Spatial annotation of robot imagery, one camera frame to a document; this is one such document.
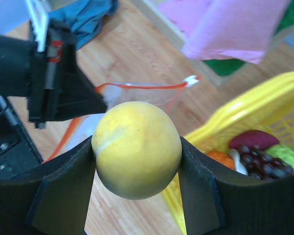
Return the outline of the clear zip top bag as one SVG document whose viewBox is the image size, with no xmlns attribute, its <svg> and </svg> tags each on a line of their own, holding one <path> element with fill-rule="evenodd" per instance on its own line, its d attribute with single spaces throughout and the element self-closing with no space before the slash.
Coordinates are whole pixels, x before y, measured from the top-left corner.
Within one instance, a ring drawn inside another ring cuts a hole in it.
<svg viewBox="0 0 294 235">
<path fill-rule="evenodd" d="M 142 101 L 153 104 L 169 114 L 179 103 L 182 94 L 199 81 L 200 76 L 191 75 L 174 85 L 144 82 L 104 83 L 96 87 L 96 92 L 103 95 L 108 110 L 124 102 Z"/>
</svg>

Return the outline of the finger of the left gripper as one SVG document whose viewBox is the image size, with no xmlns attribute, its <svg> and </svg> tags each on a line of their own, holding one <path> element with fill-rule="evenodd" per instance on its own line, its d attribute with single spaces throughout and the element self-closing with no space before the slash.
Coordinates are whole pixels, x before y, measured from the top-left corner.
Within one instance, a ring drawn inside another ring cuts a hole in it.
<svg viewBox="0 0 294 235">
<path fill-rule="evenodd" d="M 76 66 L 63 75 L 56 105 L 56 121 L 65 121 L 91 114 L 105 113 L 107 104 L 95 86 Z"/>
</svg>

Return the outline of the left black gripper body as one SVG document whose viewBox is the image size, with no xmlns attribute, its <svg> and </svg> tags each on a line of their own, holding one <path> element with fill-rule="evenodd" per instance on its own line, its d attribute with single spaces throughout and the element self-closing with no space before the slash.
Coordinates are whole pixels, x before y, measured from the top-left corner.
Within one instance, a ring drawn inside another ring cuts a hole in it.
<svg viewBox="0 0 294 235">
<path fill-rule="evenodd" d="M 73 102 L 67 84 L 78 74 L 76 39 L 67 25 L 56 19 L 48 20 L 42 28 L 30 25 L 30 39 L 34 39 L 32 94 L 27 99 L 29 122 L 43 129 L 47 122 L 73 118 L 63 109 Z"/>
</svg>

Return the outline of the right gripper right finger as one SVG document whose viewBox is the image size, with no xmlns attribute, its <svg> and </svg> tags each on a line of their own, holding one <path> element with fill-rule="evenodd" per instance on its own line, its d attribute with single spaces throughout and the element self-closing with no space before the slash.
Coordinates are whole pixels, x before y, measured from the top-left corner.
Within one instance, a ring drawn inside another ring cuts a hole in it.
<svg viewBox="0 0 294 235">
<path fill-rule="evenodd" d="M 294 174 L 242 175 L 181 139 L 178 171 L 189 235 L 294 235 Z"/>
</svg>

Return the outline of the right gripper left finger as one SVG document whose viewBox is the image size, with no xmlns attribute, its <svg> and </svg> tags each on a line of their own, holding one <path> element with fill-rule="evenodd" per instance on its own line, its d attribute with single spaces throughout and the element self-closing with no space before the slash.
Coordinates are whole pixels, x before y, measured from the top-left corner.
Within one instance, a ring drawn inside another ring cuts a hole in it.
<svg viewBox="0 0 294 235">
<path fill-rule="evenodd" d="M 0 235 L 82 235 L 96 170 L 91 138 L 0 179 Z"/>
</svg>

